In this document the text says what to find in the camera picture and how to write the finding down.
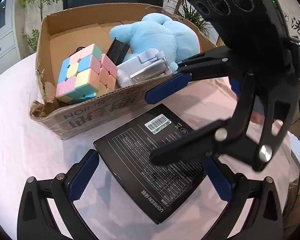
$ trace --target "barcode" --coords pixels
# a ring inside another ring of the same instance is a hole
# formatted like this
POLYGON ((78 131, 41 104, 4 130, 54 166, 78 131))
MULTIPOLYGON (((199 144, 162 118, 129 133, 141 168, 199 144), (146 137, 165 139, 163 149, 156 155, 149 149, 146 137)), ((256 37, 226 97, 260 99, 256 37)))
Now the barcode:
POLYGON ((160 114, 156 118, 147 122, 145 126, 153 133, 156 134, 165 128, 167 125, 171 124, 171 121, 166 118, 163 114, 160 114))

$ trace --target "plush toy arm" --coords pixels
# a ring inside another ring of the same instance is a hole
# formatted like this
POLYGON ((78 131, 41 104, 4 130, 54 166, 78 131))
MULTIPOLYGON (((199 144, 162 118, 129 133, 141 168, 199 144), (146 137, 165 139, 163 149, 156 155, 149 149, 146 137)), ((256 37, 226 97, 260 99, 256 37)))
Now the plush toy arm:
POLYGON ((133 36, 132 24, 118 25, 111 29, 110 37, 112 40, 116 38, 118 41, 129 43, 133 36))
POLYGON ((152 21, 163 25, 166 21, 172 21, 172 19, 162 13, 150 13, 144 16, 141 21, 152 21))

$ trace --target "blue gripper pad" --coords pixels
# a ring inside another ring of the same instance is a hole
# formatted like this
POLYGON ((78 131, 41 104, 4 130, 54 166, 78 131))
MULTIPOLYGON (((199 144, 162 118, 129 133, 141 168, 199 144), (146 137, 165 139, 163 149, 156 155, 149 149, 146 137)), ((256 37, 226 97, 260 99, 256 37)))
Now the blue gripper pad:
POLYGON ((227 178, 222 174, 218 165, 211 157, 202 159, 201 165, 207 173, 219 197, 222 200, 229 202, 232 198, 232 186, 227 178))
POLYGON ((90 149, 76 165, 72 178, 69 178, 68 198, 71 202, 81 198, 98 165, 99 153, 96 150, 90 149))
POLYGON ((173 75, 172 78, 166 82, 149 90, 146 93, 145 100, 148 104, 156 104, 173 93, 185 88, 191 79, 190 74, 178 73, 173 75))

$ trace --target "rubik's cube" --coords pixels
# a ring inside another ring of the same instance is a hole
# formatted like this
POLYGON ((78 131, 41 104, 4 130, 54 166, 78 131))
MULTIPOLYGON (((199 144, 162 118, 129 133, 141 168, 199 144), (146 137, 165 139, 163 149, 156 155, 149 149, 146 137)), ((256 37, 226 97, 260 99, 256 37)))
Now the rubik's cube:
POLYGON ((63 61, 56 98, 75 104, 114 91, 117 72, 107 55, 91 44, 63 61))

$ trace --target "white tablecloth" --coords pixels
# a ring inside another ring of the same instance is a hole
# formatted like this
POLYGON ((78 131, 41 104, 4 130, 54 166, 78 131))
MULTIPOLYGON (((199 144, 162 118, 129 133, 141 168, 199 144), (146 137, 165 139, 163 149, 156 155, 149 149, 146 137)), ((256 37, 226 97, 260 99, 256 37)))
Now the white tablecloth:
MULTIPOLYGON (((29 103, 37 97, 35 54, 20 61, 0 76, 0 224, 8 235, 17 239, 19 203, 26 179, 52 179, 67 172, 93 148, 93 141, 142 114, 151 106, 112 120, 66 141, 58 139, 29 118, 29 103)), ((217 118, 232 115, 236 97, 227 78, 192 83, 162 101, 175 114, 197 129, 217 118)), ((249 135, 260 136, 262 128, 250 124, 249 135)), ((249 179, 271 176, 283 209, 290 176, 290 141, 286 137, 277 154, 262 173, 229 156, 220 160, 234 173, 249 179)), ((53 201, 51 209, 60 230, 69 236, 53 201)), ((245 220, 251 200, 247 201, 233 233, 245 220)), ((101 161, 82 198, 75 206, 91 230, 101 240, 201 239, 225 207, 208 178, 205 178, 186 202, 165 222, 152 222, 121 188, 101 161)))

